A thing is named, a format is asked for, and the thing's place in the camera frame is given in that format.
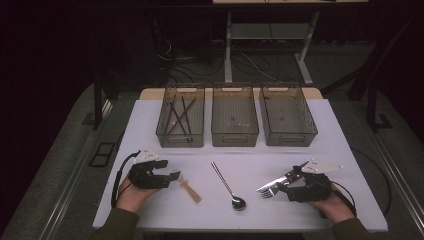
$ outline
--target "white table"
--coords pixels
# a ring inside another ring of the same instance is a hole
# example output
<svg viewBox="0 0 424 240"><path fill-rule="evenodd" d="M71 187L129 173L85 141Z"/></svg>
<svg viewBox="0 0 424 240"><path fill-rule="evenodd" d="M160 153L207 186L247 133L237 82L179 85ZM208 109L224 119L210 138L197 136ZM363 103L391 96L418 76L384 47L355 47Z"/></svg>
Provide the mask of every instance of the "white table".
<svg viewBox="0 0 424 240"><path fill-rule="evenodd" d="M93 227L102 226L109 214L113 183L123 160L129 154L150 146L161 159L169 160L168 167L155 170L155 174L181 170L202 201L195 204L178 182L171 182L169 188L152 196L139 213L141 219L137 227L146 232L311 232L327 229L329 221L321 219L317 210L306 204L289 202L285 193L262 199L255 192L266 182L291 170L293 165L312 158L343 165L343 171L327 173L327 176L352 193L358 217L368 230L388 230L387 222L327 100L308 99L319 133L307 148L266 146L258 102L260 134L256 147L213 147L210 132L212 103L207 97L205 146L163 149L155 135L161 102L139 100L135 103ZM244 211L232 209L231 196L212 168L211 161L215 161L234 193L246 200ZM124 176L131 165L131 162L127 163Z"/></svg>

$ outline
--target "metal fork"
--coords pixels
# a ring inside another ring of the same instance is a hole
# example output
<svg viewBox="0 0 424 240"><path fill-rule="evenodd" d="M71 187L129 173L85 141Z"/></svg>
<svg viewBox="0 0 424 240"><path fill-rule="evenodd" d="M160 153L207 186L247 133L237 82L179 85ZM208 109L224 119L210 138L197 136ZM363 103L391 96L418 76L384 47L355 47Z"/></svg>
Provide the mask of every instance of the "metal fork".
<svg viewBox="0 0 424 240"><path fill-rule="evenodd" d="M262 198L270 198L270 197L275 196L277 193L278 193L278 187L277 187L277 185L274 185L274 186L270 187L269 189L262 191L261 196L262 196Z"/></svg>

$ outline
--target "spoon bowl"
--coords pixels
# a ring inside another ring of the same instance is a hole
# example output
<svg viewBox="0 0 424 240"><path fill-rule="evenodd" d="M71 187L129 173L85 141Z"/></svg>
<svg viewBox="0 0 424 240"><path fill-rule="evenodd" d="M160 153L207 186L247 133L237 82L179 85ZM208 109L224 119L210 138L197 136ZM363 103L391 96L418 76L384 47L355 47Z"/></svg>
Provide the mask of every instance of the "spoon bowl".
<svg viewBox="0 0 424 240"><path fill-rule="evenodd" d="M218 174L219 178L221 178L221 181L224 183L225 187L227 187L228 191L233 197L231 203L233 205L234 210L243 211L246 208L246 202L241 197L237 197L234 195L233 191L231 191L230 187L228 186L227 182L225 181L216 164L214 162L212 162L211 164L213 169L215 169L215 172Z"/></svg>

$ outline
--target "spoon handle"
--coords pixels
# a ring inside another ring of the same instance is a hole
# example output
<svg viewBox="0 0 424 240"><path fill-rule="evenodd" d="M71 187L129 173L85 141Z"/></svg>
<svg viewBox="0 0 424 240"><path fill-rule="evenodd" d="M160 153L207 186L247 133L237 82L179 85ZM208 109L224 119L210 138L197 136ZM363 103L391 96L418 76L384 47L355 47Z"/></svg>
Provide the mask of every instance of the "spoon handle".
<svg viewBox="0 0 424 240"><path fill-rule="evenodd" d="M228 186L227 182L225 181L224 177L222 176L221 172L219 171L218 167L214 162L211 162L213 169L215 169L215 172L218 174L219 178L221 178L221 181L224 183L225 187L227 187L228 191L231 193L232 196L234 196L233 191L231 191L230 187Z"/></svg>

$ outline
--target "floor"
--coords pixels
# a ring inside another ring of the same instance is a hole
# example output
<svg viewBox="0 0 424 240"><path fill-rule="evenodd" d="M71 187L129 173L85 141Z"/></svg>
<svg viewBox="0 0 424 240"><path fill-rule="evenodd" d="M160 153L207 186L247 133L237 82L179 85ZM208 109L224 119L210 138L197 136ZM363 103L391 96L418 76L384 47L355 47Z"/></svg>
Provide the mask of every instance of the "floor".
<svg viewBox="0 0 424 240"><path fill-rule="evenodd" d="M176 64L169 71L169 82L212 84L223 81L222 42L214 44L216 57L210 62L198 62L184 52L179 53ZM235 42L232 47L233 81L254 84L270 79L302 82L293 57L300 46L297 42ZM372 43L313 44L305 60L313 87L321 89L354 71L367 59L373 47ZM393 127L378 133L370 130L364 120L365 98L349 101L346 97L349 85L343 85L324 98L329 99L381 210L387 212L389 231L376 233L376 239L424 239L423 228L417 224L423 216L423 145L383 94L378 96L377 111L384 114ZM99 200L138 96L136 92L123 92L117 100L105 101L104 120L98 130L93 130L92 86L81 94L2 240L85 239L92 233ZM89 167L101 143L114 144L109 163L103 168ZM394 174L397 170L403 177L400 180ZM181 239L172 234L163 237ZM213 238L253 239L252 235L228 234ZM330 230L305 233L304 238L333 239ZM136 232L136 239L143 239L141 231ZM262 234L255 235L254 239L290 238Z"/></svg>

